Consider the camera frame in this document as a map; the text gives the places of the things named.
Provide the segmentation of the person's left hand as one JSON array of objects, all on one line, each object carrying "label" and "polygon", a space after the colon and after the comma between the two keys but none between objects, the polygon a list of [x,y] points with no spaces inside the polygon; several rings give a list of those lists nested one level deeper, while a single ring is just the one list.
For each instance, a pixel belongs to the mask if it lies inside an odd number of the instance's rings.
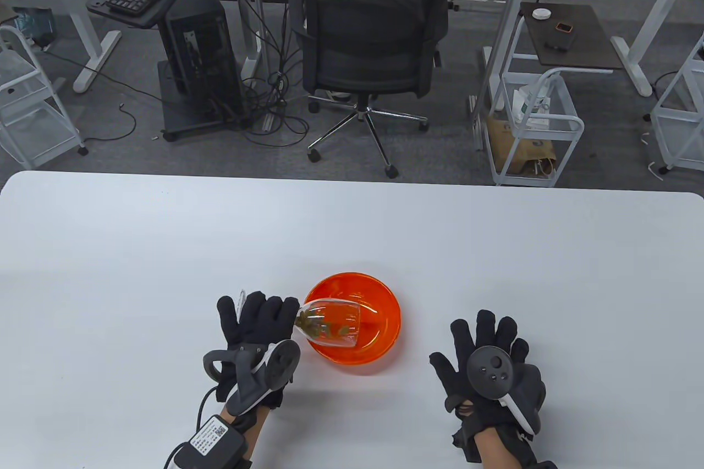
[{"label": "person's left hand", "polygon": [[[238,349],[241,344],[276,344],[291,339],[294,323],[301,305],[297,298],[287,296],[267,297],[261,291],[246,296],[239,315],[231,296],[222,296],[217,303],[219,322],[227,341],[227,350]],[[216,400],[226,403],[237,383],[235,366],[223,363],[221,379],[216,389]],[[279,408],[284,388],[272,391],[262,399],[261,405]]]}]

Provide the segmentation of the person's right hand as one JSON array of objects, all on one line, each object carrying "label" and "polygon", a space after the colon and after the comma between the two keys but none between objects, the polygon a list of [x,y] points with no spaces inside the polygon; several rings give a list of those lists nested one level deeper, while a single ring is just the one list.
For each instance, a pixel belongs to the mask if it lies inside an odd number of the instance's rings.
[{"label": "person's right hand", "polygon": [[528,436],[541,430],[539,411],[546,386],[538,367],[528,363],[530,346],[518,337],[510,316],[496,320],[489,310],[478,311],[475,331],[465,319],[450,325],[457,366],[440,352],[430,364],[440,379],[445,409],[462,421],[466,437],[499,426],[520,429]]}]

